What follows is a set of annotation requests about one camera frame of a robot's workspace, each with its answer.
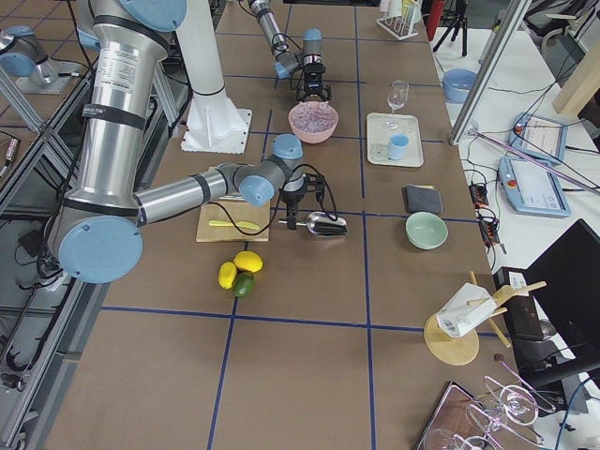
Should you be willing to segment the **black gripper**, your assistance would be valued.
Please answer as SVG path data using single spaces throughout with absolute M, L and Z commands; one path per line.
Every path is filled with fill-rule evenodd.
M 317 202 L 324 200 L 324 176 L 306 172 L 292 180 L 282 189 L 282 201 L 286 204 L 283 224 L 287 229 L 297 228 L 298 204 L 308 194 L 314 194 Z
M 296 88 L 296 100 L 303 102 L 309 94 L 319 94 L 322 101 L 328 102 L 332 98 L 329 84 L 323 85 L 323 64 L 306 64 L 303 67 L 303 81 Z

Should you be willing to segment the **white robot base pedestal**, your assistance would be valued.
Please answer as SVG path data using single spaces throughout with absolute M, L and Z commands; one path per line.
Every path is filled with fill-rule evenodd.
M 236 108 L 227 95 L 207 1 L 187 2 L 176 35 L 192 91 L 182 149 L 242 154 L 252 111 Z

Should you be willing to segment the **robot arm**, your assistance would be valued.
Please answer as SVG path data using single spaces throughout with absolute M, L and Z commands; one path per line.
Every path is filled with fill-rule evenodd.
M 326 67 L 323 63 L 322 33 L 309 28 L 303 35 L 303 45 L 299 46 L 291 37 L 281 31 L 269 1 L 247 1 L 247 12 L 262 29 L 271 54 L 275 59 L 274 70 L 281 80 L 292 80 L 299 73 L 295 87 L 295 98 L 303 102 L 308 98 L 319 98 L 328 102 L 331 87 L 323 82 Z
M 48 247 L 63 271 L 94 284 L 127 274 L 143 253 L 142 226 L 238 194 L 263 206 L 279 196 L 290 214 L 323 177 L 307 168 L 300 140 L 285 134 L 256 165 L 223 163 L 161 187 L 154 175 L 168 131 L 153 140 L 146 114 L 170 86 L 161 71 L 179 44 L 191 94 L 183 149 L 240 154 L 251 121 L 228 97 L 210 7 L 205 1 L 91 1 L 81 8 L 85 34 L 99 48 L 75 187 L 61 201 Z

